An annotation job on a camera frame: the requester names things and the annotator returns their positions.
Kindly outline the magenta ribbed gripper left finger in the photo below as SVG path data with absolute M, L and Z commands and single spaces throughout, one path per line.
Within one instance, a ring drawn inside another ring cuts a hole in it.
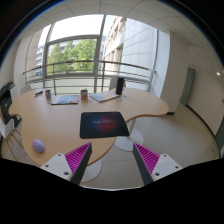
M 57 153 L 42 166 L 42 169 L 79 185 L 91 154 L 92 144 L 87 143 L 66 154 Z

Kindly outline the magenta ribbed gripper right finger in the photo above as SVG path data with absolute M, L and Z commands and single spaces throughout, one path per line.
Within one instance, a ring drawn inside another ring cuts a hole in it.
M 145 185 L 182 169 L 168 154 L 159 155 L 137 143 L 133 144 L 133 155 Z

